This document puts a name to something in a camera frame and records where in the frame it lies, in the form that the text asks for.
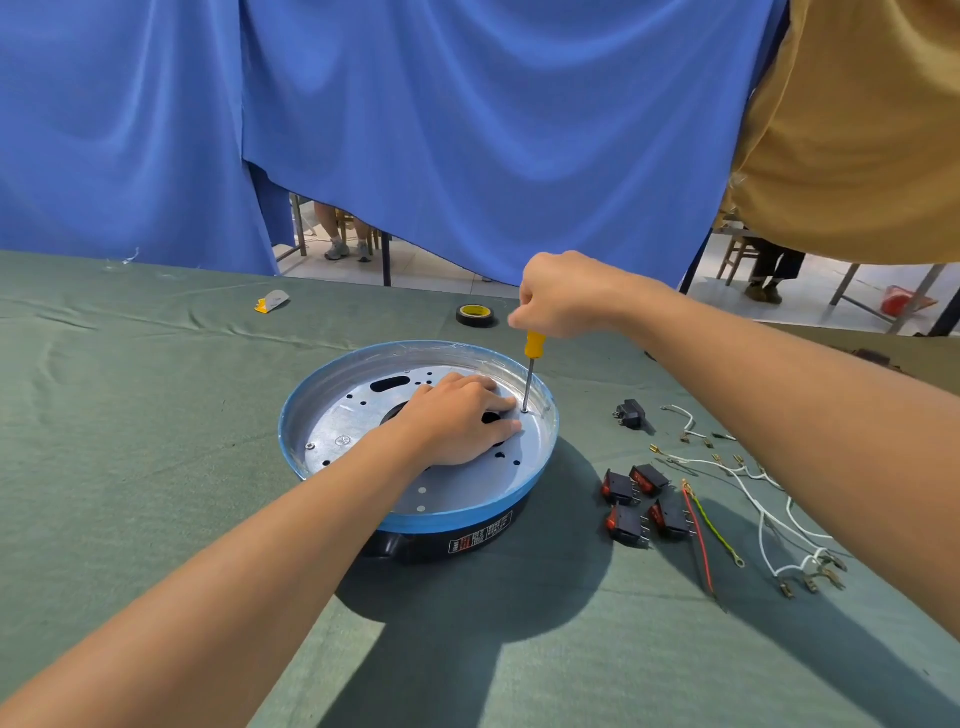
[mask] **tiled floor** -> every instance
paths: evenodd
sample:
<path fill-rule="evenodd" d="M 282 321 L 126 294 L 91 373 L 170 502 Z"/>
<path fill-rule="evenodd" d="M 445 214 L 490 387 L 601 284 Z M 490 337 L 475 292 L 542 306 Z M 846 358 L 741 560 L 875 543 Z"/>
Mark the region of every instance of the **tiled floor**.
<path fill-rule="evenodd" d="M 316 224 L 312 206 L 303 206 L 302 212 L 305 226 Z M 324 252 L 329 248 L 329 238 L 322 228 L 319 226 L 314 230 L 308 228 L 306 240 L 307 257 L 293 254 L 281 261 L 280 272 L 283 275 L 294 278 L 382 285 L 383 268 L 379 253 L 370 263 L 361 263 L 354 256 L 331 262 L 324 258 Z M 690 287 L 691 297 L 730 313 L 759 321 L 864 331 L 885 331 L 888 328 L 888 324 L 876 316 L 850 303 L 840 302 L 836 307 L 828 305 L 833 292 L 847 271 L 848 264 L 816 255 L 807 256 L 799 279 L 786 281 L 780 285 L 780 292 L 783 295 L 782 305 L 772 306 L 751 301 L 742 295 L 753 265 L 751 260 L 745 261 L 740 266 L 730 287 L 725 285 L 724 280 L 716 278 L 729 242 L 729 238 L 721 235 L 714 235 L 710 239 L 697 271 L 697 278 Z M 348 235 L 348 243 L 351 248 L 355 248 L 356 240 L 352 231 Z M 518 296 L 516 286 L 484 282 L 470 271 L 403 240 L 395 239 L 391 243 L 391 258 L 393 285 L 400 288 L 420 288 L 503 298 Z M 886 266 L 864 266 L 848 289 L 848 294 L 867 305 L 879 307 L 880 296 L 887 285 L 896 283 L 908 288 L 916 286 L 926 268 L 927 266 L 899 266 L 896 269 Z M 940 304 L 917 314 L 904 327 L 902 333 L 912 335 L 918 331 L 929 330 L 958 286 L 960 286 L 960 264 L 948 266 L 930 292 L 933 298 L 940 300 Z"/>

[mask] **right hand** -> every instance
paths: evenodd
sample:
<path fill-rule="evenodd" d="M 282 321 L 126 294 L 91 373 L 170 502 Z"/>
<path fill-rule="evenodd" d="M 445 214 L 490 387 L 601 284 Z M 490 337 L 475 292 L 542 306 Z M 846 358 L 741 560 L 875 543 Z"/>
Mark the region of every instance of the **right hand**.
<path fill-rule="evenodd" d="M 523 270 L 520 308 L 510 314 L 510 326 L 556 338 L 614 328 L 616 306 L 640 280 L 574 251 L 539 253 Z"/>

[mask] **metal plate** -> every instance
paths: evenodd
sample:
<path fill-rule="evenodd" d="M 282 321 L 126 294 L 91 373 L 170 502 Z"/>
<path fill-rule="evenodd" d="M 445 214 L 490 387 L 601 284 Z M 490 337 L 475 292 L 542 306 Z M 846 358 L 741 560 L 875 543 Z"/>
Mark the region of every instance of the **metal plate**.
<path fill-rule="evenodd" d="M 450 372 L 491 377 L 498 394 L 523 398 L 526 367 L 480 347 L 444 341 L 401 341 L 349 353 L 318 369 L 283 405 L 280 449 L 305 479 L 342 457 L 423 383 Z M 385 391 L 392 377 L 409 381 Z M 533 488 L 557 443 L 560 418 L 550 390 L 534 376 L 528 412 L 519 408 L 523 431 L 476 460 L 455 468 L 434 467 L 418 477 L 380 525 L 395 533 L 440 533 L 500 513 Z"/>

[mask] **red plastic bag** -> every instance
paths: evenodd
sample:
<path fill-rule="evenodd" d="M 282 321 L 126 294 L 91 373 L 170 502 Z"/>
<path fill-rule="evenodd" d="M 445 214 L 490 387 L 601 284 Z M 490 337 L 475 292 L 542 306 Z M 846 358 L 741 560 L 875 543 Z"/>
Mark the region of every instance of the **red plastic bag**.
<path fill-rule="evenodd" d="M 883 292 L 883 303 L 880 304 L 880 310 L 887 316 L 900 316 L 903 313 L 903 307 L 909 303 L 914 295 L 913 291 L 908 291 L 906 288 L 900 288 L 898 285 L 888 285 L 887 290 Z M 935 303 L 937 303 L 935 299 L 924 296 L 920 305 L 917 306 L 917 310 L 929 308 Z"/>

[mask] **screwdriver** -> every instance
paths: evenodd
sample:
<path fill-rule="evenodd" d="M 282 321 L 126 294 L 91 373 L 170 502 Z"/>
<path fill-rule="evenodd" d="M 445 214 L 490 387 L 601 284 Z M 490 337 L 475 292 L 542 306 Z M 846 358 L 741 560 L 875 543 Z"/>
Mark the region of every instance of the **screwdriver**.
<path fill-rule="evenodd" d="M 546 336 L 543 334 L 527 331 L 527 346 L 523 353 L 530 358 L 530 366 L 527 367 L 527 386 L 523 390 L 523 407 L 520 409 L 524 414 L 527 412 L 527 402 L 530 400 L 530 385 L 534 380 L 534 360 L 543 356 L 544 341 L 546 341 Z"/>

